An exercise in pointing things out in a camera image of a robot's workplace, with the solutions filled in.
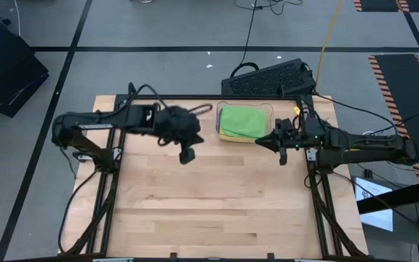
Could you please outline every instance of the yellow cable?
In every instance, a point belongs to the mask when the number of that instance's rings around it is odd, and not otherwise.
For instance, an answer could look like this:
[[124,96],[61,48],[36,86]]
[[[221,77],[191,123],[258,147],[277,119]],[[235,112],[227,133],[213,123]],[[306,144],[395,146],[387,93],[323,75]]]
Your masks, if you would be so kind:
[[338,6],[335,8],[334,16],[332,17],[331,24],[329,25],[329,30],[327,31],[326,39],[324,40],[323,47],[321,48],[321,55],[319,56],[319,64],[318,64],[318,73],[316,74],[316,87],[319,85],[319,74],[321,72],[321,65],[323,62],[324,56],[324,49],[326,49],[327,42],[329,41],[329,37],[331,36],[332,28],[334,27],[335,19],[338,17],[340,6],[342,5],[342,0],[338,0]]

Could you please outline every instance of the black cable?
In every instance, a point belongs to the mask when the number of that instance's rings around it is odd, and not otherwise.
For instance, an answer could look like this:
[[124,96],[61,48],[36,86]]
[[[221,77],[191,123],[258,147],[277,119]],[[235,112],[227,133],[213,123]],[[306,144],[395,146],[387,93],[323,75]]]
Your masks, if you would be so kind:
[[[391,120],[389,120],[389,119],[385,118],[384,116],[381,116],[381,115],[379,115],[379,114],[377,114],[377,113],[374,113],[374,112],[371,112],[371,111],[368,111],[368,110],[365,110],[365,109],[356,108],[356,107],[354,107],[354,106],[346,105],[346,104],[344,104],[344,103],[338,102],[338,101],[333,100],[333,99],[331,99],[331,98],[326,98],[326,97],[324,97],[324,96],[322,96],[322,95],[320,95],[320,94],[318,94],[318,93],[315,93],[314,95],[315,95],[315,96],[318,96],[318,97],[320,97],[320,98],[323,98],[323,99],[329,100],[329,101],[331,101],[331,102],[333,102],[333,103],[337,103],[338,105],[345,106],[345,107],[347,107],[347,108],[351,108],[351,109],[354,109],[354,110],[357,110],[357,111],[361,111],[361,112],[365,112],[365,113],[368,113],[368,114],[372,114],[373,116],[379,117],[380,119],[382,119],[382,120],[384,120],[384,121],[388,122],[388,123],[389,123],[389,124],[391,124],[391,126],[394,128],[394,135],[393,135],[391,138],[389,138],[389,140],[394,140],[394,139],[396,139],[396,138],[397,138],[397,136],[399,135],[399,133],[398,133],[398,131],[397,131],[397,127],[396,127],[396,125],[395,125],[395,124],[394,124]],[[353,142],[353,143],[351,144],[351,146],[352,146],[353,144],[355,144],[355,143],[358,143],[358,142],[362,142],[362,140],[357,140],[357,141]]]
[[[407,118],[397,122],[396,126],[400,126],[400,125],[404,124],[405,122],[408,122],[409,120],[414,119],[417,116],[419,116],[419,113],[418,114],[413,114],[412,116],[408,116]],[[370,133],[370,135],[374,135],[374,134],[379,133],[379,132],[384,132],[384,131],[389,130],[391,128],[392,128],[392,126],[386,127],[386,128],[381,129],[381,130],[374,131],[374,132]]]
[[71,169],[72,175],[73,175],[73,179],[75,180],[77,177],[77,174],[75,171],[73,171],[73,167],[72,167],[72,161],[71,159],[69,159],[69,157],[67,156],[67,154],[65,154],[63,148],[60,146],[59,150],[61,151],[61,154],[67,159],[67,162],[69,163],[69,168]]
[[[281,3],[282,2],[282,8],[281,8],[281,12],[280,13],[276,13],[273,9],[273,6],[276,4],[271,4],[271,1],[277,3]],[[291,1],[287,1],[287,0],[269,0],[269,8],[271,8],[271,12],[273,12],[273,14],[275,15],[282,15],[282,13],[284,12],[284,5],[285,4],[294,4],[294,5],[300,5],[303,4],[303,0],[299,0],[297,3],[291,2]]]
[[[227,129],[227,128],[224,128],[224,127],[221,127],[221,129],[223,130],[223,131],[229,131],[229,132],[232,132],[232,133],[234,133],[234,134],[236,134],[236,135],[240,135],[240,136],[242,136],[243,138],[248,138],[248,139],[258,139],[258,138],[261,138],[261,137],[254,137],[254,136],[251,136],[251,135],[245,135],[245,134],[242,134],[242,133],[240,133],[240,132],[236,132],[236,131],[232,131],[232,130],[229,130],[229,129]],[[233,136],[230,136],[230,135],[228,135],[228,134],[226,134],[226,133],[224,133],[224,134],[222,134],[222,135],[227,135],[228,137],[232,137],[232,138],[234,138]]]
[[[132,88],[134,88],[133,87],[133,84],[132,84],[132,82],[130,82],[130,84],[129,84],[129,86],[128,86],[128,96],[127,96],[127,99],[126,99],[126,102],[124,103],[124,105],[122,105],[120,108],[118,108],[117,110],[115,110],[115,111],[113,111],[113,112],[111,112],[111,113],[109,113],[109,114],[106,114],[106,115],[101,115],[101,116],[91,116],[90,118],[98,118],[98,119],[103,119],[103,118],[106,118],[106,117],[110,117],[110,116],[114,116],[114,115],[117,115],[119,112],[121,112],[124,108],[126,108],[129,104],[130,104],[130,102],[132,101],[132,98],[134,98],[134,96],[132,95]],[[51,126],[51,133],[52,134],[55,134],[55,128],[56,128],[56,126],[57,126],[57,124],[59,124],[59,123],[62,123],[63,121],[59,121],[60,119],[62,119],[62,118],[64,118],[64,116],[66,116],[66,115],[71,115],[71,116],[80,116],[81,114],[78,114],[78,113],[74,113],[74,112],[68,112],[68,113],[66,113],[66,114],[62,114],[62,115],[59,115],[59,116],[56,116],[55,117],[55,120],[53,120],[53,123],[52,123],[52,126]]]
[[85,179],[84,182],[82,182],[79,186],[77,186],[76,190],[73,191],[71,197],[69,198],[69,201],[67,202],[67,206],[65,207],[65,210],[64,210],[63,219],[61,220],[61,226],[59,228],[59,233],[57,234],[57,246],[59,247],[59,250],[60,250],[61,253],[65,253],[65,251],[63,249],[63,245],[61,243],[61,238],[63,236],[64,223],[65,223],[65,219],[67,217],[67,213],[69,211],[69,207],[71,206],[72,199],[77,194],[77,192],[79,191],[79,189],[81,189],[82,186],[84,186],[90,179],[92,179],[93,176],[97,172],[98,172],[98,170],[93,171],[93,173],[91,175],[89,175],[87,177],[87,179]]
[[417,229],[419,229],[419,225],[412,221],[410,218],[408,218],[406,215],[402,214],[400,211],[396,210],[395,208],[391,207],[388,203],[386,203],[384,200],[382,200],[380,197],[375,196],[374,194],[372,194],[371,192],[369,192],[367,189],[365,189],[363,186],[359,185],[357,182],[353,181],[350,178],[347,178],[344,175],[341,175],[337,172],[332,171],[332,174],[339,176],[341,178],[344,178],[346,180],[348,180],[349,182],[351,182],[353,185],[358,186],[359,188],[361,188],[363,191],[367,192],[372,198],[378,200],[381,204],[385,205],[388,209],[394,211],[396,214],[400,215],[401,217],[403,217],[405,220],[407,220],[408,222],[410,222],[413,226],[415,226]]
[[[367,168],[364,168],[363,166],[360,165],[360,163],[356,163],[359,167],[361,167],[363,170],[368,170]],[[402,188],[401,186],[396,185],[395,183],[391,182],[389,179],[384,178],[382,175],[378,175],[376,174],[374,171],[371,170],[371,173],[379,178],[382,178],[384,181],[390,183],[392,186],[395,186],[397,188]]]
[[[303,185],[306,187],[306,188],[309,188],[309,189],[311,189],[311,186],[307,186],[307,184],[306,184],[306,180],[310,177],[310,173],[308,173],[307,175],[306,175],[306,177],[303,179]],[[318,179],[318,181],[316,182],[316,186],[319,186],[319,184],[321,183],[323,181],[323,177],[322,177],[322,175],[320,175],[319,176],[319,179]]]
[[163,99],[161,98],[161,96],[158,95],[158,92],[149,84],[143,84],[141,87],[138,88],[137,92],[134,93],[134,95],[132,96],[132,101],[137,97],[138,93],[143,89],[147,87],[150,91],[152,91],[152,93],[154,94],[154,96],[156,97],[156,99],[158,99],[158,101],[165,107],[167,108],[167,104],[163,101]]
[[271,11],[274,13],[274,14],[276,14],[274,11],[273,11],[273,9],[272,9],[272,7],[273,6],[275,6],[275,5],[277,5],[277,4],[279,4],[279,3],[282,3],[282,11],[281,11],[281,14],[283,13],[283,11],[284,11],[284,5],[285,4],[294,4],[294,5],[300,5],[300,4],[303,4],[303,0],[298,0],[298,2],[291,2],[291,1],[287,1],[287,0],[281,0],[281,1],[276,1],[276,0],[272,0],[272,2],[273,2],[273,4],[270,2],[270,4],[269,5],[259,5],[259,6],[254,6],[254,7],[252,7],[252,8],[250,8],[250,7],[243,7],[243,6],[240,6],[240,5],[238,5],[237,4],[237,0],[234,0],[233,1],[233,3],[234,3],[234,5],[236,6],[236,7],[238,7],[238,8],[242,8],[242,9],[246,9],[246,10],[250,10],[250,11],[252,11],[252,10],[263,10],[264,8],[268,8],[268,7],[270,7],[271,8]]
[[390,164],[392,167],[395,167],[396,169],[400,169],[400,170],[404,170],[404,171],[410,171],[410,172],[414,172],[414,173],[416,173],[417,175],[419,175],[419,171],[418,170],[413,170],[413,169],[410,169],[410,168],[404,168],[404,167],[399,167],[399,166],[397,166],[397,165],[395,165],[395,164],[393,164],[393,163],[391,163],[391,162],[389,162],[389,161],[386,161],[388,164]]
[[298,115],[294,116],[292,119],[292,127],[294,130],[300,130],[300,119],[304,119],[303,115],[307,114],[307,117],[310,116],[310,113],[308,111],[308,108],[302,108],[301,111],[298,113]]
[[250,27],[248,29],[247,43],[245,43],[245,48],[244,48],[244,57],[242,58],[242,61],[240,62],[239,65],[241,65],[242,63],[244,63],[245,55],[247,54],[248,41],[250,40],[250,34],[252,33],[252,25],[253,25],[253,18],[255,17],[255,10],[256,10],[256,8],[253,8],[253,11],[252,11],[252,19],[250,21]]
[[309,66],[306,62],[303,62],[303,65],[308,66],[308,70],[309,70],[309,71],[310,71],[310,73],[311,73],[311,68],[310,68],[310,66]]
[[233,3],[234,3],[234,4],[235,4],[235,6],[236,6],[236,7],[238,7],[238,8],[247,9],[247,10],[250,10],[250,11],[253,11],[254,9],[255,9],[255,10],[263,10],[263,8],[270,7],[270,5],[267,5],[267,6],[256,6],[256,5],[254,5],[254,7],[253,7],[253,8],[243,7],[243,6],[240,6],[240,5],[238,5],[238,4],[237,4],[237,0],[234,0],[234,1],[233,1]]
[[194,114],[197,115],[197,116],[199,116],[199,115],[205,114],[205,113],[207,113],[207,112],[209,112],[211,110],[212,110],[212,104],[205,103],[205,104],[202,104],[200,106],[195,106],[194,108],[190,108],[190,109],[187,110],[187,112],[188,113],[191,113],[191,112],[197,111],[197,112],[194,112]]
[[316,112],[316,110],[314,110],[313,106],[310,106],[307,102],[305,102],[305,104],[313,111],[313,113],[315,114],[316,118],[318,119],[319,125],[321,125],[324,129],[326,129],[326,128],[334,129],[334,130],[337,130],[337,131],[339,131],[339,132],[341,132],[341,133],[343,133],[345,135],[345,137],[347,138],[347,147],[346,148],[342,148],[340,150],[341,154],[343,155],[343,152],[345,150],[350,149],[351,144],[350,144],[350,138],[348,137],[348,133],[345,132],[344,130],[338,128],[338,127],[333,127],[332,125],[329,126],[329,127],[324,126],[323,120],[321,119],[321,117],[319,117],[318,112]]

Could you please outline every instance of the clear plastic container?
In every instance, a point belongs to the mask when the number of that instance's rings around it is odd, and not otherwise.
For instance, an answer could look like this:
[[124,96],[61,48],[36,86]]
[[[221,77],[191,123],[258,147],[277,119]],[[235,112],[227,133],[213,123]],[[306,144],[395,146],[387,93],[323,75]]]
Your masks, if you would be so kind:
[[[240,112],[243,111],[243,117],[241,119],[234,119],[235,122],[239,121],[239,123],[230,123],[239,125],[239,128],[232,128],[232,130],[226,129],[224,124],[221,124],[221,119],[225,119],[223,114],[229,114],[226,112]],[[230,104],[225,101],[221,101],[218,103],[217,107],[217,116],[216,116],[216,132],[219,134],[219,138],[222,140],[228,140],[233,142],[239,143],[254,143],[255,139],[261,138],[267,134],[269,134],[274,125],[274,110],[273,106],[268,103],[257,104],[257,105],[249,105],[249,104]],[[265,123],[257,122],[256,130],[251,130],[252,132],[256,133],[256,135],[249,134],[245,132],[247,128],[244,127],[245,122],[246,125],[254,124],[250,123],[249,121],[242,121],[247,120],[247,117],[250,117],[250,114],[253,114],[253,117],[261,119],[262,116],[266,116]]]

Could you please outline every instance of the black metal frame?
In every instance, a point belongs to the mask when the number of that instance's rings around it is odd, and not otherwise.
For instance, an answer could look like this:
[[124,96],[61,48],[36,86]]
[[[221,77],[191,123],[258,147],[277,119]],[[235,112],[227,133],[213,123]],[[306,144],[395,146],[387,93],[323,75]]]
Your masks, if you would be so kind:
[[[117,108],[119,104],[125,100],[127,95],[117,95],[115,99],[115,106],[114,108]],[[297,103],[297,106],[301,107],[303,104],[303,101],[305,101],[308,105],[313,106],[313,99],[310,95],[304,96],[304,95],[291,95],[291,96],[241,96],[241,95],[162,95],[161,96],[165,100],[291,100],[295,101]],[[137,99],[141,100],[154,100],[156,97],[154,95],[140,95]],[[300,122],[300,127],[304,127],[304,121]],[[116,131],[110,130],[108,135],[108,142],[107,142],[107,148],[112,148],[114,138],[115,138]],[[120,132],[119,136],[119,148],[121,150],[124,149],[125,144],[125,132]],[[98,185],[98,192],[95,200],[95,207],[93,214],[96,215],[99,212],[99,209],[101,207],[101,204],[103,203],[103,197],[105,195],[105,188],[106,188],[106,182],[107,177],[109,175],[112,175],[112,181],[111,181],[111,189],[117,189],[118,181],[119,181],[119,173],[120,173],[120,164],[118,171],[114,174],[107,174],[102,173],[100,177],[100,182]],[[306,160],[308,172],[311,172],[313,170],[313,162],[308,162]],[[311,184],[311,192],[312,196],[314,196],[314,192],[317,194],[319,193],[318,187],[316,185],[316,178],[312,175],[310,175],[310,184]],[[322,175],[322,183],[323,183],[323,189],[324,189],[324,198],[325,198],[325,204],[327,206],[327,210],[332,214],[333,218],[335,218],[334,214],[334,205],[332,202],[332,195],[330,191],[330,185],[328,181],[327,175]],[[99,253],[94,253],[93,250],[95,249],[95,237],[96,237],[96,231],[92,233],[92,235],[89,238],[89,241],[87,243],[87,249],[85,254],[78,254],[78,255],[62,255],[57,257],[48,257],[48,258],[34,258],[34,259],[24,259],[21,261],[92,261],[92,259],[98,259],[98,258],[106,258],[106,253],[108,249],[108,241],[109,241],[109,234],[111,232],[111,224],[112,224],[112,216],[113,216],[113,210],[114,210],[114,200],[115,195],[113,199],[113,204],[109,208],[108,212],[105,214],[105,225],[104,225],[104,231],[103,236],[101,240],[101,247]],[[332,258],[330,255],[330,252],[328,250],[327,246],[327,238],[326,238],[326,232],[324,230],[324,221],[323,221],[323,215],[321,213],[321,210],[315,206],[314,207],[315,212],[315,218],[316,218],[316,225],[318,228],[318,237],[319,237],[319,246],[321,249],[322,257],[323,259]],[[338,239],[337,234],[332,230],[332,237],[334,240],[334,249],[335,254],[334,258],[340,258],[344,261],[355,261],[355,257],[344,257],[342,252],[342,246],[340,243],[340,240]],[[267,254],[268,261],[294,261],[293,259],[276,259],[274,257],[274,254],[269,253]],[[179,261],[208,261],[207,258],[179,258]],[[177,261],[177,254],[171,253],[169,258],[134,258],[134,261]],[[263,261],[265,262],[266,259],[227,259],[227,258],[221,258],[220,261],[233,261],[233,262],[243,262],[243,261],[250,261],[250,262],[257,262],[257,261]]]
[[[117,108],[119,104],[126,99],[127,95],[117,95],[115,100],[115,107]],[[310,95],[292,95],[292,96],[240,96],[240,95],[162,95],[161,96],[165,100],[290,100],[295,101],[297,106],[301,107],[303,103],[306,103],[311,106],[311,110],[313,110],[313,99]],[[154,95],[140,95],[137,99],[141,100],[154,100],[156,97]],[[300,121],[300,127],[304,127],[305,122],[304,119]],[[115,138],[116,130],[110,130],[108,135],[108,142],[107,148],[112,148],[114,138]],[[120,132],[119,135],[119,148],[121,150],[124,149],[125,144],[125,132]],[[306,157],[306,164],[308,168],[308,172],[311,172],[314,169],[313,162],[309,162],[308,158]],[[95,207],[93,214],[96,215],[99,213],[99,209],[101,204],[103,203],[103,197],[105,196],[105,188],[107,183],[107,178],[109,175],[112,176],[111,179],[111,189],[116,190],[118,187],[119,182],[119,173],[120,173],[120,164],[118,171],[114,174],[107,174],[102,173],[100,177],[100,182],[98,185],[98,192],[95,200]],[[328,213],[335,219],[335,212],[334,212],[334,204],[332,200],[330,184],[328,180],[328,176],[326,174],[319,174],[322,179],[323,190],[324,190],[324,202],[327,206]],[[311,185],[311,193],[312,197],[315,194],[319,194],[319,189],[316,184],[316,178],[313,175],[309,176],[310,185]],[[414,203],[419,201],[419,184],[415,186],[410,186],[407,188],[400,189],[398,191],[393,191],[389,196],[387,194],[382,195],[381,197],[390,205],[398,206],[398,205],[405,205],[409,203]],[[114,201],[116,195],[113,198],[113,204],[108,209],[107,213],[105,214],[105,224],[104,224],[104,231],[101,239],[101,246],[100,252],[94,253],[95,249],[95,237],[96,231],[92,233],[87,243],[87,249],[85,254],[78,254],[78,255],[61,255],[57,257],[48,257],[48,258],[33,258],[33,259],[24,259],[21,261],[92,261],[93,259],[99,258],[106,258],[106,253],[108,249],[108,242],[109,242],[109,235],[111,232],[111,224],[112,224],[112,216],[114,210]],[[358,208],[360,214],[362,213],[369,213],[378,210],[385,209],[380,202],[376,201],[375,199],[364,199],[358,202]],[[326,231],[324,230],[324,220],[323,220],[323,213],[321,210],[315,205],[314,206],[314,214],[316,218],[316,226],[318,229],[318,238],[319,238],[319,246],[322,253],[323,260],[330,260],[330,261],[387,261],[375,258],[364,258],[364,257],[355,257],[355,256],[344,256],[342,251],[342,244],[339,240],[338,233],[331,228],[332,233],[332,240],[334,244],[334,255],[330,254],[327,245],[327,237]],[[134,258],[133,261],[208,261],[208,258],[179,258],[177,259],[176,253],[171,253],[169,258]],[[294,261],[294,259],[277,259],[274,257],[274,254],[269,253],[267,254],[267,259],[227,259],[221,258],[219,261],[227,261],[227,262],[281,262],[281,261]]]

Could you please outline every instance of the transparent tray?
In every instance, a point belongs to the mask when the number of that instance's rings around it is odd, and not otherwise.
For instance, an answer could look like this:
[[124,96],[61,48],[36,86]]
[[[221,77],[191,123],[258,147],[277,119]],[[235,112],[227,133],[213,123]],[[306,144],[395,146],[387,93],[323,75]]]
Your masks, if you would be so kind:
[[221,127],[220,120],[221,120],[221,116],[222,116],[224,108],[228,106],[253,108],[253,109],[256,109],[258,114],[263,112],[264,114],[266,114],[266,125],[265,125],[263,135],[260,135],[259,137],[263,137],[264,135],[267,135],[272,131],[273,125],[274,125],[274,110],[273,110],[272,105],[268,103],[256,104],[256,105],[255,104],[240,105],[240,104],[230,104],[225,101],[221,101],[218,103],[217,110],[216,110],[217,112],[216,113],[217,114],[216,115],[216,132],[218,132],[220,139],[229,140],[233,142],[239,142],[239,143],[254,143],[255,139],[258,138],[258,137],[247,137],[247,136],[244,136],[244,134],[233,135],[235,132],[232,132],[232,134],[230,132],[224,132],[224,129]]

